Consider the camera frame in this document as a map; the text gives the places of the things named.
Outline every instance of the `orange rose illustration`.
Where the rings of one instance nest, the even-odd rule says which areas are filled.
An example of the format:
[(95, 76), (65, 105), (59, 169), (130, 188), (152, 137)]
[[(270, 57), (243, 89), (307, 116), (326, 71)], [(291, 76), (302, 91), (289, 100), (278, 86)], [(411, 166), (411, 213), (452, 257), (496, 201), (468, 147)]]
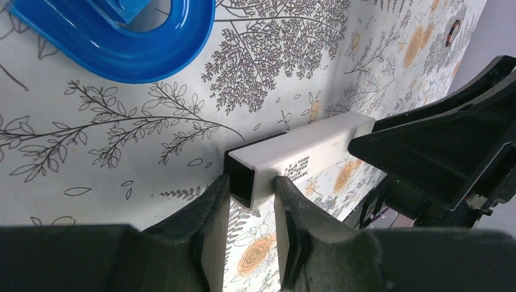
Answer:
[(451, 77), (455, 77), (455, 74), (457, 74), (457, 71), (459, 70), (459, 67), (461, 66), (461, 61), (462, 60), (459, 60), (457, 62), (457, 65), (455, 65), (455, 68), (453, 68), (453, 72), (451, 73)]
[(438, 6), (439, 6), (439, 0), (434, 0), (434, 3), (432, 3), (431, 11), (434, 12)]
[(335, 185), (333, 186), (333, 191), (335, 193), (338, 193), (345, 188), (347, 182), (349, 181), (349, 178), (351, 177), (352, 172), (353, 163), (351, 162), (348, 162), (344, 167), (340, 169), (337, 179), (335, 180)]
[(405, 58), (403, 59), (403, 67), (407, 68), (412, 65), (412, 62), (416, 58), (417, 53), (420, 50), (420, 44), (422, 42), (423, 38), (423, 28), (419, 26), (416, 29), (416, 32), (414, 32), (414, 35), (410, 39), (410, 42), (408, 43), (408, 49), (405, 53)]
[(357, 158), (357, 160), (355, 161), (355, 164), (354, 164), (354, 169), (359, 168), (362, 165), (362, 163), (364, 163), (364, 161)]
[(251, 274), (265, 260), (275, 240), (276, 233), (273, 235), (265, 234), (246, 249), (238, 266), (238, 271), (242, 277)]
[(423, 39), (421, 41), (421, 49), (423, 49), (428, 42), (430, 41), (430, 38), (432, 37), (432, 33), (434, 32), (434, 23), (429, 23), (427, 26), (427, 29), (425, 30), (425, 33), (423, 34)]

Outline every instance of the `leaf illustration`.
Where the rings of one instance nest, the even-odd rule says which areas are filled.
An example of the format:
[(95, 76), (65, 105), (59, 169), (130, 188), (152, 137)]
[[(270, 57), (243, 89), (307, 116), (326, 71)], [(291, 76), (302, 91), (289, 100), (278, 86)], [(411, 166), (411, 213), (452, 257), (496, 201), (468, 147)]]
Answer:
[(63, 123), (60, 123), (60, 122), (52, 122), (52, 124), (61, 130), (69, 130), (70, 129), (69, 126), (67, 126)]
[(203, 163), (203, 159), (197, 158), (197, 159), (190, 161), (190, 163), (188, 163), (188, 166), (198, 166), (198, 165), (201, 165), (202, 163)]
[(133, 188), (128, 189), (127, 192), (125, 193), (125, 199), (129, 200), (129, 198), (131, 198), (132, 193), (133, 193)]
[(62, 216), (52, 222), (52, 226), (56, 225), (75, 225), (75, 219), (71, 216)]
[(91, 189), (89, 187), (73, 187), (71, 189), (65, 190), (64, 194), (67, 196), (80, 196), (89, 192)]
[(34, 130), (29, 126), (29, 124), (21, 122), (19, 123), (20, 129), (27, 134), (34, 134)]
[(132, 185), (133, 183), (134, 183), (134, 181), (126, 181), (126, 182), (124, 182), (123, 184), (121, 184), (120, 186), (121, 186), (121, 187), (126, 187), (126, 186), (130, 186), (130, 185)]
[(29, 172), (29, 171), (35, 169), (36, 167), (38, 167), (37, 164), (27, 164), (24, 166), (20, 166), (16, 170), (11, 172), (11, 174), (9, 174), (9, 175), (21, 175), (23, 173), (26, 173), (26, 172)]
[(110, 87), (110, 88), (104, 90), (103, 95), (104, 95), (104, 97), (110, 97), (110, 96), (115, 95), (117, 93), (117, 91), (118, 91), (118, 87)]
[(31, 217), (30, 220), (32, 221), (32, 224), (34, 224), (35, 226), (43, 225), (43, 222), (41, 222), (41, 220), (39, 218)]
[(29, 116), (20, 117), (12, 120), (5, 126), (6, 131), (16, 131), (21, 129), (22, 123), (29, 123)]
[(88, 142), (87, 135), (84, 132), (78, 132), (77, 136), (78, 136), (79, 140), (82, 142), (82, 144), (86, 145), (86, 143)]
[(57, 54), (59, 50), (47, 42), (42, 36), (38, 36), (38, 58), (43, 60), (45, 57)]

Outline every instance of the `black line drawing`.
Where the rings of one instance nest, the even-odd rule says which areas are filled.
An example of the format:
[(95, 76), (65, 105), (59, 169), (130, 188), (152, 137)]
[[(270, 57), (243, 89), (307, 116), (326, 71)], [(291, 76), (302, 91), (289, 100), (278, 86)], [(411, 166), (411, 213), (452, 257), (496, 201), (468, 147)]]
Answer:
[(345, 74), (358, 72), (359, 75), (371, 75), (372, 69), (370, 65), (377, 60), (379, 62), (383, 62), (383, 51), (392, 43), (396, 43), (396, 41), (401, 37), (401, 31), (408, 25), (410, 17), (411, 11), (409, 10), (406, 12), (401, 22), (399, 24), (394, 24), (388, 33), (382, 32), (382, 35), (380, 36), (380, 41), (378, 42), (378, 45), (374, 48), (373, 51), (371, 51), (373, 38), (369, 39), (369, 43), (366, 45), (366, 48), (362, 56), (358, 59), (353, 69), (351, 69), (348, 72), (345, 72)]
[(393, 53), (390, 53), (387, 57), (385, 57), (385, 64), (382, 67), (382, 75), (383, 76), (394, 76), (396, 69), (398, 68), (398, 59)]
[[(370, 2), (370, 1), (373, 1), (374, 2), (374, 5), (378, 5), (378, 0), (361, 0), (362, 2)], [(396, 4), (398, 3), (398, 0), (380, 0), (380, 8), (383, 10), (384, 8), (384, 5), (383, 3), (384, 2), (387, 2), (387, 6), (386, 6), (386, 10), (389, 11), (389, 7), (391, 6), (391, 3), (392, 3), (392, 9), (391, 11), (394, 13), (395, 9), (396, 9)], [(402, 12), (403, 10), (403, 5), (405, 4), (406, 0), (400, 0), (400, 9), (399, 9), (399, 13)], [(408, 1), (408, 7), (412, 7), (412, 3), (414, 2), (414, 0), (409, 0)]]
[[(35, 226), (43, 226), (43, 222), (37, 217), (31, 217), (30, 220)], [(56, 225), (75, 225), (75, 219), (71, 216), (62, 216), (52, 221), (51, 226)]]
[(315, 95), (315, 98), (313, 98), (313, 95), (311, 92), (308, 93), (308, 101), (310, 102), (310, 108), (303, 111), (301, 113), (302, 116), (309, 115), (308, 123), (315, 122), (315, 119), (317, 119), (317, 115), (319, 113), (319, 96), (321, 96), (321, 91), (319, 90), (317, 94)]
[(283, 112), (283, 110), (281, 110), (281, 117), (282, 117), (282, 119), (278, 120), (277, 123), (283, 122), (283, 125), (285, 126), (285, 129), (287, 131), (290, 131), (290, 126), (288, 125), (288, 122), (290, 122), (290, 120), (292, 119), (292, 114), (291, 113), (285, 114), (285, 112)]
[(272, 282), (273, 280), (279, 280), (279, 269), (275, 271), (269, 270), (265, 277), (262, 279), (262, 285), (260, 286), (260, 289), (254, 292), (269, 291), (268, 289), (270, 289), (274, 285), (274, 282)]
[(53, 56), (58, 52), (59, 50), (53, 44), (38, 35), (38, 59), (43, 60), (45, 57)]
[(190, 161), (190, 163), (188, 163), (188, 166), (198, 166), (198, 165), (201, 165), (202, 163), (203, 163), (202, 158), (196, 158), (196, 159)]
[(348, 111), (358, 111), (365, 105), (369, 105), (364, 110), (365, 112), (377, 110), (383, 102), (383, 96), (380, 96), (380, 98), (377, 96), (395, 80), (396, 78), (382, 86), (380, 77), (372, 75), (365, 82), (364, 87), (362, 85), (364, 82), (350, 84), (344, 90), (344, 94), (325, 109), (326, 117), (333, 117)]
[(333, 59), (346, 31), (349, 0), (220, 1), (219, 8), (233, 18), (216, 19), (229, 24), (224, 40), (205, 64), (201, 78), (211, 82), (217, 108), (229, 114), (246, 105), (261, 109), (276, 89), (281, 69), (287, 77), (310, 79), (321, 67), (323, 50)]
[[(14, 15), (9, 13), (5, 7), (0, 10), (0, 17), (9, 17), (9, 21), (11, 23), (11, 29), (7, 31), (5, 34), (0, 35), (0, 41), (4, 38), (7, 38), (13, 32), (15, 33), (24, 33), (29, 30), (29, 26), (24, 24), (20, 19), (16, 18)], [(51, 44), (47, 44), (47, 41), (43, 39), (41, 36), (38, 36), (38, 59), (42, 60), (44, 57), (55, 55), (58, 52), (56, 48)], [(29, 91), (27, 86), (24, 85), (21, 81), (19, 81), (16, 77), (14, 77), (9, 71), (0, 64), (0, 69), (4, 71), (4, 73), (16, 84), (20, 85), (25, 91)]]
[[(125, 181), (123, 184), (121, 184), (120, 186), (121, 187), (128, 187), (130, 185), (132, 185), (134, 183), (134, 181)], [(130, 189), (128, 189), (126, 192), (125, 192), (125, 199), (126, 200), (129, 200), (129, 198), (131, 198), (131, 194), (133, 193), (133, 188), (131, 187)]]
[(133, 188), (128, 189), (127, 192), (125, 192), (125, 199), (129, 200), (129, 198), (131, 198), (132, 193), (133, 193)]
[(201, 195), (201, 187), (197, 186), (196, 189), (191, 187), (189, 190), (171, 190), (169, 192), (163, 192), (160, 196), (171, 196), (182, 200), (192, 201)]
[(4, 71), (4, 73), (9, 77), (11, 78), (11, 80), (13, 80), (16, 84), (20, 85), (23, 89), (25, 89), (25, 91), (29, 91), (29, 89), (25, 86), (25, 84), (21, 83), (21, 81), (19, 81), (18, 79), (16, 79), (16, 77), (14, 77), (11, 73), (9, 73), (9, 71), (2, 66), (2, 64), (0, 64), (0, 69), (2, 69), (2, 71)]
[[(16, 118), (2, 127), (2, 117), (0, 115), (0, 161), (3, 160), (5, 153), (2, 148), (9, 150), (18, 149), (24, 156), (32, 157), (33, 163), (18, 167), (10, 175), (27, 175), (24, 182), (33, 180), (39, 174), (46, 176), (47, 170), (58, 172), (60, 164), (65, 162), (68, 155), (68, 146), (78, 145), (81, 142), (86, 145), (88, 136), (85, 131), (92, 127), (109, 125), (108, 145), (101, 149), (92, 149), (88, 153), (96, 158), (93, 164), (101, 167), (107, 166), (109, 169), (116, 168), (121, 159), (122, 150), (127, 142), (138, 142), (146, 135), (154, 132), (161, 134), (164, 128), (177, 125), (180, 121), (190, 123), (192, 129), (188, 133), (179, 131), (175, 134), (174, 140), (170, 143), (162, 143), (165, 148), (161, 153), (158, 164), (167, 164), (169, 155), (179, 155), (183, 146), (187, 142), (193, 142), (196, 137), (204, 140), (210, 139), (211, 135), (224, 128), (238, 135), (243, 141), (245, 139), (236, 130), (220, 123), (203, 119), (199, 113), (204, 105), (204, 100), (200, 100), (194, 93), (191, 102), (187, 101), (186, 85), (178, 86), (177, 83), (170, 85), (164, 82), (154, 82), (150, 86), (149, 96), (151, 100), (145, 102), (137, 114), (138, 108), (126, 109), (124, 104), (117, 100), (117, 87), (96, 88), (93, 86), (81, 85), (79, 80), (71, 80), (68, 83), (65, 95), (77, 94), (82, 99), (79, 111), (90, 109), (94, 117), (90, 123), (70, 127), (61, 122), (53, 122), (57, 128), (55, 131), (47, 133), (35, 133), (29, 125), (29, 116)], [(154, 116), (150, 109), (158, 105), (166, 106), (175, 110), (169, 116)], [(39, 144), (26, 145), (27, 141), (40, 139)]]
[(120, 186), (121, 186), (121, 187), (126, 187), (126, 186), (130, 186), (130, 185), (132, 185), (133, 183), (134, 183), (134, 181), (126, 181), (126, 182), (124, 182), (123, 184), (121, 184)]
[(71, 189), (65, 190), (64, 194), (67, 196), (80, 196), (89, 192), (91, 188), (89, 187), (73, 187)]
[[(11, 22), (11, 29), (4, 35), (0, 35), (0, 41), (3, 40), (4, 38), (7, 38), (13, 32), (24, 33), (29, 29), (29, 27), (26, 26), (24, 23), (22, 23), (19, 19), (16, 19), (11, 13), (7, 12), (5, 7), (3, 7), (2, 10), (0, 10), (0, 16), (3, 16), (3, 15), (5, 15), (5, 17), (9, 16), (9, 20)], [(0, 64), (0, 69), (2, 69), (2, 71), (4, 71), (4, 73), (12, 81), (14, 81), (16, 84), (20, 85), (26, 91), (29, 91), (29, 89), (23, 83), (21, 83), (16, 77), (14, 77), (11, 73), (9, 73), (9, 71), (5, 67), (3, 67), (2, 64)]]
[(226, 257), (224, 261), (224, 265), (228, 264), (229, 253), (232, 248), (232, 244), (235, 242), (235, 239), (240, 235), (239, 232), (243, 229), (242, 225), (246, 224), (246, 219), (251, 218), (251, 216), (261, 218), (260, 209), (256, 209), (253, 211), (246, 210), (241, 208), (235, 201), (231, 198), (231, 202), (229, 204), (229, 220), (228, 220), (228, 237), (226, 239)]

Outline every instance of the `small hole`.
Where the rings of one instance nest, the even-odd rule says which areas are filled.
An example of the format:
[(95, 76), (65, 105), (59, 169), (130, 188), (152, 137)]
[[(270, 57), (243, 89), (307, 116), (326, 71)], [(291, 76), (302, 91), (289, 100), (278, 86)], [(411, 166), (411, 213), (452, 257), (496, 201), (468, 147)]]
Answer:
[(459, 109), (459, 111), (467, 111), (469, 110), (471, 107), (473, 106), (472, 103), (468, 104), (467, 106), (463, 106), (462, 108)]
[(149, 32), (161, 26), (169, 18), (172, 2), (152, 0), (129, 24), (120, 27), (132, 32)]
[(148, 235), (162, 234), (163, 232), (165, 232), (165, 229), (159, 226), (152, 226), (144, 230), (144, 233)]
[(448, 37), (446, 38), (445, 45), (447, 47), (452, 45), (453, 40), (455, 40), (455, 37), (457, 36), (457, 32), (459, 31), (460, 27), (461, 27), (461, 21), (457, 19), (451, 26), (450, 32), (448, 33)]

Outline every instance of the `black plastic bracket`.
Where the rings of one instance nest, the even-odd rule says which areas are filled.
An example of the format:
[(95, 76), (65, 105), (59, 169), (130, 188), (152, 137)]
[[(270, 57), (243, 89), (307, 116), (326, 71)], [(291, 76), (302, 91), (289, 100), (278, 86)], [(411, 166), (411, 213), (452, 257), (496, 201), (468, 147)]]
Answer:
[(447, 210), (475, 195), (488, 199), (484, 211), (507, 201), (516, 192), (514, 66), (512, 57), (496, 58), (450, 97), (378, 121), (349, 152)]
[(0, 291), (222, 291), (229, 179), (138, 232), (129, 225), (0, 228)]
[(276, 177), (282, 291), (510, 291), (516, 242), (493, 231), (358, 232)]

